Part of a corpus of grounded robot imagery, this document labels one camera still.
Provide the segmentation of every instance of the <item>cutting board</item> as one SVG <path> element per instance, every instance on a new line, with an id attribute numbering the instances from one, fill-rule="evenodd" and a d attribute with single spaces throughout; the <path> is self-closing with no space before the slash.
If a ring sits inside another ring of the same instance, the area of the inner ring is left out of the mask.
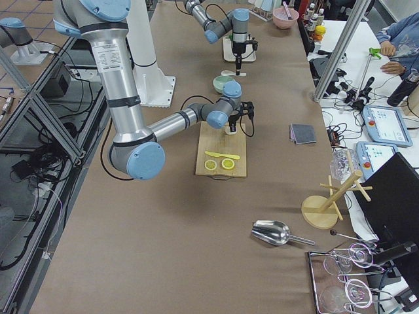
<path id="1" fill-rule="evenodd" d="M 242 124 L 243 130 L 246 131 L 246 125 Z M 239 155 L 240 159 L 235 160 L 235 167 L 231 170 L 225 170 L 221 167 L 221 160 L 224 157 L 211 157 L 205 154 L 205 151 L 220 152 L 222 154 Z M 213 171 L 207 170 L 204 166 L 206 160 L 215 160 L 217 168 Z M 237 125 L 237 133 L 227 135 L 225 129 L 216 130 L 208 125 L 207 122 L 201 122 L 201 130 L 199 135 L 198 154 L 196 156 L 196 175 L 207 175 L 214 179 L 222 179 L 229 177 L 246 178 L 246 136 Z"/>

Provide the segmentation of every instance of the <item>white tray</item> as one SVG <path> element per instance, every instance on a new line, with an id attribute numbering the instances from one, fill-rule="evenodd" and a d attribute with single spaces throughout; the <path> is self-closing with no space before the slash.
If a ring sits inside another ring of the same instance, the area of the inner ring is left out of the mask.
<path id="1" fill-rule="evenodd" d="M 242 57 L 248 56 L 246 59 L 243 59 L 242 62 L 254 62 L 256 60 L 256 51 L 252 52 L 252 45 L 249 44 L 246 46 L 246 52 L 242 55 Z M 227 62 L 235 62 L 236 57 L 234 56 L 233 52 L 231 51 L 231 40 L 228 36 L 223 37 L 223 57 L 224 60 Z"/>

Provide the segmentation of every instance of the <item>lemon slice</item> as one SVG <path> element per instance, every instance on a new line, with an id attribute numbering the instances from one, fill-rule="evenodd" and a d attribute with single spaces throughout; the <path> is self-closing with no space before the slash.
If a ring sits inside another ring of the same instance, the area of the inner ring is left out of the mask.
<path id="1" fill-rule="evenodd" d="M 204 163 L 204 167 L 207 170 L 214 171 L 217 169 L 217 162 L 215 162 L 215 160 L 209 159 Z"/>
<path id="2" fill-rule="evenodd" d="M 233 169 L 233 168 L 234 168 L 235 163 L 234 163 L 234 160 L 233 160 L 233 159 L 230 159 L 230 158 L 224 158 L 224 159 L 221 161 L 221 166 L 222 166 L 224 169 L 226 169 L 226 170 L 231 170 L 231 169 Z"/>

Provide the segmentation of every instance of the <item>green clamp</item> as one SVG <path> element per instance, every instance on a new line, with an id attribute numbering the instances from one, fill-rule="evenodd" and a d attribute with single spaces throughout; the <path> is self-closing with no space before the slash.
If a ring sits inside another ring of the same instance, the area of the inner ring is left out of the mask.
<path id="1" fill-rule="evenodd" d="M 369 54 L 373 57 L 377 57 L 378 59 L 381 59 L 381 56 L 379 55 L 381 49 L 380 48 L 370 48 Z"/>

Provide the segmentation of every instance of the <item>white table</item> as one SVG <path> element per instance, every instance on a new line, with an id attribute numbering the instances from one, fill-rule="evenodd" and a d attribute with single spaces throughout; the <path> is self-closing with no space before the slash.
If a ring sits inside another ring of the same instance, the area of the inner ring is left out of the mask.
<path id="1" fill-rule="evenodd" d="M 326 27 L 326 34 L 321 42 L 321 50 L 325 50 L 328 52 L 332 52 L 342 30 L 344 28 L 345 22 L 341 21 L 325 21 Z M 368 26 L 367 22 L 361 22 L 355 31 L 354 36 L 350 44 L 346 49 L 347 61 L 345 63 L 340 63 L 339 68 L 347 72 L 347 75 L 344 77 L 345 80 L 351 82 L 351 85 L 354 88 L 357 88 L 360 81 L 361 76 L 363 74 L 364 68 L 367 64 L 367 58 L 369 55 L 369 48 L 380 48 L 380 45 L 371 31 L 370 27 Z M 322 57 L 317 54 L 309 54 L 308 59 Z M 390 96 L 392 92 L 397 88 L 400 84 L 401 79 L 399 76 L 388 75 L 383 73 L 380 70 L 380 67 L 387 63 L 389 59 L 385 56 L 382 57 L 381 60 L 378 58 L 372 58 L 367 74 L 365 75 L 365 80 L 363 86 L 368 81 L 369 77 L 374 77 L 375 80 L 371 87 L 373 88 L 372 92 L 370 93 L 370 97 L 372 98 L 370 101 L 370 105 L 380 105 L 385 107 L 390 107 L 386 103 L 386 97 L 380 99 L 380 97 L 375 97 L 372 93 L 376 93 L 380 96 Z M 323 109 L 323 117 L 325 120 L 325 125 L 337 125 L 339 123 L 346 123 L 348 125 L 349 130 L 360 131 L 360 127 L 355 124 L 354 114 L 350 111 L 340 111 L 333 109 L 335 102 L 340 99 L 344 99 L 346 97 L 345 92 L 339 93 L 339 95 L 333 95 L 329 98 L 323 98 L 320 101 L 320 105 Z M 343 101 L 337 103 L 338 105 L 344 105 Z M 409 116 L 408 118 L 419 120 L 415 117 Z M 413 122 L 411 120 L 405 120 L 406 125 L 409 126 L 417 126 L 418 123 Z M 407 161 L 412 165 L 412 167 L 419 167 L 419 131 L 418 130 L 410 130 L 410 136 L 412 137 L 413 146 L 409 148 L 398 148 L 399 152 L 407 159 Z M 371 141 L 369 138 L 367 131 L 365 128 L 363 129 L 362 134 L 360 133 L 352 133 L 350 131 L 345 132 L 345 140 L 343 142 L 343 146 L 354 149 L 356 143 L 359 141 Z M 369 229 L 367 224 L 365 223 L 365 217 L 361 208 L 358 205 L 358 202 L 353 195 L 352 192 L 348 193 L 351 201 L 352 207 L 350 209 L 350 216 L 352 226 L 354 227 L 354 231 L 361 236 L 363 239 L 372 239 L 375 237 L 372 231 Z M 385 287 L 385 291 L 388 291 L 392 294 L 397 294 L 401 292 L 404 288 L 407 287 L 406 282 L 402 279 L 401 282 L 388 285 Z M 397 302 L 395 300 L 382 302 L 386 313 L 389 313 L 397 306 Z"/>

